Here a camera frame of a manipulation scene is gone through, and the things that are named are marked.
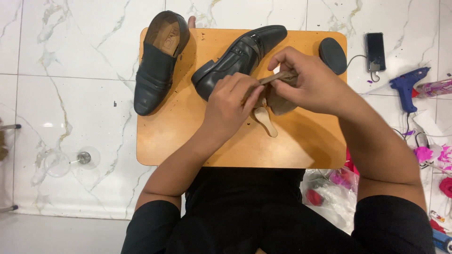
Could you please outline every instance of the shoe sole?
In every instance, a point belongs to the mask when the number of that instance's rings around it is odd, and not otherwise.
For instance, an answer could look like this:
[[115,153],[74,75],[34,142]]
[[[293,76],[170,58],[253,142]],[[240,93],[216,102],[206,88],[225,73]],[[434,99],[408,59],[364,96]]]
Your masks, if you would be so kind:
[[243,37],[248,36],[250,34],[256,33],[258,31],[262,31],[264,29],[266,29],[267,27],[261,27],[255,30],[251,30],[249,32],[246,32],[244,34],[242,34],[241,36],[239,36],[233,43],[231,43],[231,45],[229,46],[228,49],[226,49],[226,51],[224,52],[224,54],[220,57],[220,59],[218,59],[216,62],[214,62],[213,60],[208,61],[207,63],[205,63],[203,66],[201,66],[201,68],[199,68],[197,71],[195,71],[195,73],[193,73],[192,75],[192,83],[193,85],[196,87],[196,85],[198,84],[198,82],[204,77],[206,76],[213,68],[215,68],[217,66],[217,64],[219,62],[221,62],[223,60],[223,58],[226,57],[226,54],[230,51],[230,49],[232,48],[232,46],[234,46],[239,40],[241,40]]

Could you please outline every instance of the white wall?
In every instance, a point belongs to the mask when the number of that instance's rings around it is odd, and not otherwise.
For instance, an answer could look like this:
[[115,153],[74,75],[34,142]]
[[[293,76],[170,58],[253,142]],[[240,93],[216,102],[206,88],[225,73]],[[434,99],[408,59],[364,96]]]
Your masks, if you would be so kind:
[[0,214],[0,254],[116,254],[129,221]]

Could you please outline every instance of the person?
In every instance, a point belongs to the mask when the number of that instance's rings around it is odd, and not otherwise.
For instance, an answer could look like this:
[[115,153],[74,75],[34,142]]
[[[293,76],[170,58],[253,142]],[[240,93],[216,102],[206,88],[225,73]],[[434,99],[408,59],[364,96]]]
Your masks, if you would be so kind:
[[218,81],[199,129],[150,176],[121,253],[434,253],[409,147],[318,57],[287,47],[268,70],[279,64],[298,80],[296,87],[272,82],[278,95],[339,119],[360,172],[352,234],[301,203],[303,169],[202,167],[239,130],[263,90],[255,78],[236,73]]

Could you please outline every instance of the shoe toe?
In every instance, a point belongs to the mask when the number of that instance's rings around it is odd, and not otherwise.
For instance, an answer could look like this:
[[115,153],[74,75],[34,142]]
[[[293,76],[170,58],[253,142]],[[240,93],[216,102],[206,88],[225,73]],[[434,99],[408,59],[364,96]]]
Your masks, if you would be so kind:
[[256,34],[260,37],[264,45],[264,55],[270,52],[287,36],[287,29],[284,26],[272,26],[268,29],[258,31]]
[[140,116],[146,116],[156,109],[163,101],[164,96],[149,90],[143,85],[137,84],[135,87],[135,98],[133,108]]

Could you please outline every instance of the smartphone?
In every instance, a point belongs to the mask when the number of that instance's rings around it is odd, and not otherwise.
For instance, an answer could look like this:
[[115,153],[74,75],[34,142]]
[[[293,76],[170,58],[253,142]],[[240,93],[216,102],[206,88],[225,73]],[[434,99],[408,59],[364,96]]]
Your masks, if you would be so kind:
[[376,72],[386,70],[385,47],[383,33],[366,33],[367,71]]

